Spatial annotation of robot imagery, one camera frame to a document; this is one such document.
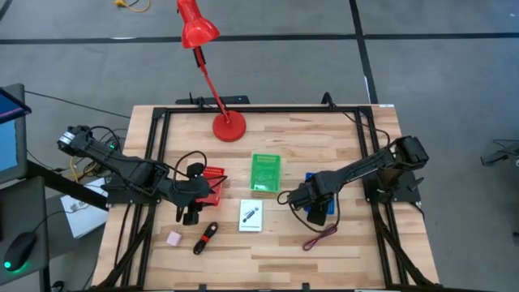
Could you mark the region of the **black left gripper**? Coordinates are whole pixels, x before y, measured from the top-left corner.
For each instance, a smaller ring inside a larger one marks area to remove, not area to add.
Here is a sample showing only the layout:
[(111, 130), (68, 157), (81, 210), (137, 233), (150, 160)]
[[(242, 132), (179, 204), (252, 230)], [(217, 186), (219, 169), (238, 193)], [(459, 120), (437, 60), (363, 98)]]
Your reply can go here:
[(176, 222), (182, 220), (184, 225), (197, 225), (199, 223), (201, 203), (194, 201), (199, 198), (206, 198), (211, 192), (212, 189), (208, 180), (204, 177), (196, 177), (187, 181), (177, 181), (173, 188), (172, 202), (177, 206), (188, 206), (183, 217), (182, 208), (177, 207)]

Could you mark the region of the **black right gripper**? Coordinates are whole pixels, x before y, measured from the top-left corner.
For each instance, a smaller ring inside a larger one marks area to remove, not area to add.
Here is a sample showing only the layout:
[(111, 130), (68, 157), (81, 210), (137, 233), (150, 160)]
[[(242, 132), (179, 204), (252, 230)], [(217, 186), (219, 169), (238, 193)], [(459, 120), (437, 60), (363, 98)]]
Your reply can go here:
[(305, 179), (297, 189), (289, 192), (288, 203), (295, 209), (310, 206), (307, 207), (307, 221), (312, 224), (316, 224), (317, 221), (317, 225), (324, 225), (327, 219), (328, 202), (334, 195), (320, 193), (312, 177)]

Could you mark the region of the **white product box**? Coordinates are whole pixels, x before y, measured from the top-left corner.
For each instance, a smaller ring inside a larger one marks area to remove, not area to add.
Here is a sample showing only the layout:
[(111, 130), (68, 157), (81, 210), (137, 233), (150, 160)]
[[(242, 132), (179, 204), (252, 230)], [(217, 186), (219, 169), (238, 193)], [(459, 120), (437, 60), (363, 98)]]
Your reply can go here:
[(238, 231), (261, 232), (263, 228), (263, 201), (241, 200)]

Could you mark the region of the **blue plastic basket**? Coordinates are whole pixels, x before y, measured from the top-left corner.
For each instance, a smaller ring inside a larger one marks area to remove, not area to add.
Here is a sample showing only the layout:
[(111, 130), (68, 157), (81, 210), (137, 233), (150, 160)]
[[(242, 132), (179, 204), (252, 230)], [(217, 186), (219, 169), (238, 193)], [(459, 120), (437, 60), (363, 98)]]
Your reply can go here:
[[(308, 180), (310, 179), (313, 175), (315, 175), (315, 173), (312, 173), (312, 172), (306, 172), (305, 174), (305, 179)], [(326, 211), (326, 214), (327, 215), (333, 215), (335, 213), (335, 203), (336, 203), (336, 200), (335, 200), (335, 196), (332, 197), (332, 199), (328, 202), (328, 208), (327, 208), (327, 211)], [(310, 206), (307, 206), (304, 208), (304, 211), (305, 212), (309, 212), (311, 210), (311, 207)]]

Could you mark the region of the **red plastic basket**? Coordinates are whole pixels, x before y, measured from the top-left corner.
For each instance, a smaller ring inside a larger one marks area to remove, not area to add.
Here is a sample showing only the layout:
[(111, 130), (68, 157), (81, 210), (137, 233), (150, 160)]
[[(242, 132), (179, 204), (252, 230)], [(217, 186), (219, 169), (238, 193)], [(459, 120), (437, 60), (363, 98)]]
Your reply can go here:
[(225, 170), (219, 167), (207, 166), (203, 176), (207, 179), (211, 187), (210, 194), (203, 199), (199, 199), (204, 206), (217, 206), (220, 203), (223, 182), (226, 180)]

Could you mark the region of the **green plastic basket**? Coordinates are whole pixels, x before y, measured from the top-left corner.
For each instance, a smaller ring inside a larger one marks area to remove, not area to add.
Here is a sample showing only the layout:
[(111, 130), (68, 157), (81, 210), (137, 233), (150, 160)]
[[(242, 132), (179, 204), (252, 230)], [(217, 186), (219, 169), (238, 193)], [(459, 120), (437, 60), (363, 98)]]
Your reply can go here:
[(254, 153), (251, 164), (250, 189), (260, 192), (278, 192), (281, 185), (281, 157)]

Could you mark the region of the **red desk lamp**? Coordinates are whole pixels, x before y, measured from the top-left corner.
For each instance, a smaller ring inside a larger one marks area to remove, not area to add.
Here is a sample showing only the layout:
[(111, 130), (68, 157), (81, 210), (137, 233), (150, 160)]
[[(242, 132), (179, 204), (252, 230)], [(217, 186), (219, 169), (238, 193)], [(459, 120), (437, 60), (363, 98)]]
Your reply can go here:
[(213, 22), (203, 17), (196, 0), (177, 0), (177, 8), (183, 21), (182, 46), (193, 50), (197, 67), (201, 70), (220, 110), (212, 123), (213, 133), (221, 141), (237, 141), (247, 130), (246, 120), (239, 112), (226, 109), (208, 75), (202, 51), (202, 45), (218, 38), (220, 31)]

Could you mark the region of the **white cardboard box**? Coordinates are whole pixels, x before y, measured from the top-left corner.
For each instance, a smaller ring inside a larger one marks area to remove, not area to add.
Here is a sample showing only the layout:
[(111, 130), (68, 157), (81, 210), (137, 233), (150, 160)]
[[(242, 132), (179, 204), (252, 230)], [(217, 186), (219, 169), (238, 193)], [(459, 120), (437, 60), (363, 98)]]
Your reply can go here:
[(69, 195), (61, 198), (73, 238), (81, 238), (106, 223), (108, 212), (74, 199)]

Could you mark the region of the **black diagonal beam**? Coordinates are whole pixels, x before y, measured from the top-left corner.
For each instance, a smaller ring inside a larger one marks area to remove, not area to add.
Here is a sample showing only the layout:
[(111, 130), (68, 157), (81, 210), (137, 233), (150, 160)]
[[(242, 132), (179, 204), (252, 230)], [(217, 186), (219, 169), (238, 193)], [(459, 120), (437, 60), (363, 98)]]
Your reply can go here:
[(73, 182), (68, 178), (64, 178), (51, 170), (47, 170), (41, 165), (32, 161), (27, 161), (26, 178), (32, 177), (42, 177), (45, 181), (46, 187), (59, 191), (65, 195), (69, 195), (74, 199), (90, 204), (96, 208), (105, 211), (109, 210), (107, 208), (107, 199), (103, 195), (77, 182)]

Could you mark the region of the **black power strip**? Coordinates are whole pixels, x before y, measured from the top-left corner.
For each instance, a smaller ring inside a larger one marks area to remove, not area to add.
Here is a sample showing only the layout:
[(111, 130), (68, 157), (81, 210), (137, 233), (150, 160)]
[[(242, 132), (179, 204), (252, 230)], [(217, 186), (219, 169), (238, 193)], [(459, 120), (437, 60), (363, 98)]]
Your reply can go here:
[[(249, 104), (248, 96), (223, 96), (221, 97), (221, 101), (228, 105), (236, 105), (236, 104)], [(214, 97), (189, 97), (185, 99), (177, 99), (175, 101), (176, 105), (215, 105), (217, 102)]]

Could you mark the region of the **dark side desk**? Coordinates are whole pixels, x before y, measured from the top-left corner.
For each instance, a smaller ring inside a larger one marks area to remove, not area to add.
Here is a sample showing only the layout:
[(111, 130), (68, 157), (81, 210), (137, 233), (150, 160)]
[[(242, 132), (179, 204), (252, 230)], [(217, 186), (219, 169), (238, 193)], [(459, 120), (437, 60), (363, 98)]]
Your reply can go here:
[[(34, 232), (37, 240), (25, 265), (15, 272), (3, 267), (12, 241), (23, 232)], [(49, 240), (44, 179), (25, 179), (0, 190), (0, 286), (32, 273), (39, 274), (38, 292), (50, 292)]]

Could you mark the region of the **black computer mouse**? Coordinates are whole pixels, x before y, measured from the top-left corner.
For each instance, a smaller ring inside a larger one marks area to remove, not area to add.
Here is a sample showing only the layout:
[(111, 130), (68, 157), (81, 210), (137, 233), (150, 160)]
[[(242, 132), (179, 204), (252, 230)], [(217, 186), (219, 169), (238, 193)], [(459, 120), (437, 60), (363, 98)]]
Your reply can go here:
[(37, 237), (34, 232), (19, 234), (7, 248), (4, 255), (3, 267), (7, 272), (20, 270), (27, 262)]

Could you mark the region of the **black tripod stand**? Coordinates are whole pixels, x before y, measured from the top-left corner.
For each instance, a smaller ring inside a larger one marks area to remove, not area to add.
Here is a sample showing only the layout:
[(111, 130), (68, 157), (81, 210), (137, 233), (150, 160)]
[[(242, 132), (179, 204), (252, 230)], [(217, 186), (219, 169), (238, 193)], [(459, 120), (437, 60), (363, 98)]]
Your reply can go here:
[(492, 140), (492, 142), (500, 146), (500, 148), (480, 157), (482, 165), (492, 166), (498, 161), (513, 159), (515, 165), (519, 167), (519, 140), (496, 139)]

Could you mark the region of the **grey framed monitor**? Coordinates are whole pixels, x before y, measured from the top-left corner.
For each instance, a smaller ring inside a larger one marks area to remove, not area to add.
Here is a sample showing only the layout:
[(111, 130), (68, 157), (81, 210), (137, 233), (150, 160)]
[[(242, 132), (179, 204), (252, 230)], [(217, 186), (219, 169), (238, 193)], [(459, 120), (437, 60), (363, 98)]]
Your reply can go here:
[(31, 112), (23, 84), (0, 87), (0, 185), (27, 172), (26, 116)]

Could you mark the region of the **black aluminium table frame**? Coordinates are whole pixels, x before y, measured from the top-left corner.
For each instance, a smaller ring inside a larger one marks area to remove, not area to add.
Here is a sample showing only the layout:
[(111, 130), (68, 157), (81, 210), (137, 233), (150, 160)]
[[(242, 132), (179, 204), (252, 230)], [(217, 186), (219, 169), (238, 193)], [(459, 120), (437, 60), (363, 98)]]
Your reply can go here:
[[(273, 193), (250, 189), (254, 153), (281, 157), (281, 188), (295, 188), (306, 172), (339, 169), (375, 150), (371, 133), (354, 124), (344, 107), (325, 105), (244, 105), (245, 135), (226, 143), (212, 132), (213, 113), (194, 106), (175, 106), (164, 118), (154, 105), (137, 105), (132, 112), (124, 153), (149, 157), (185, 168), (196, 161), (225, 170), (220, 204), (206, 208), (199, 223), (184, 226), (176, 208), (158, 204), (154, 213), (148, 261), (140, 272), (134, 258), (124, 280), (145, 290), (366, 289), (384, 287), (371, 206), (361, 182), (340, 194), (338, 231), (309, 251), (312, 237)], [(239, 232), (241, 200), (263, 201), (261, 232)], [(176, 247), (169, 233), (182, 235)]]

